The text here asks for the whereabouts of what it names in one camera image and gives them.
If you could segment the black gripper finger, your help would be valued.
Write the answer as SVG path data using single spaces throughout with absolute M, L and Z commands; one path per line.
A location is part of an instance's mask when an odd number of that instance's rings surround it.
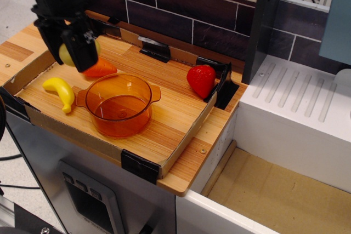
M 97 63 L 95 37 L 86 16 L 72 20 L 61 37 L 78 72 L 83 72 Z
M 64 20 L 36 20 L 34 25 L 46 44 L 48 50 L 59 65 L 63 64 L 59 56 L 59 48 L 63 44 L 62 32 L 66 29 Z

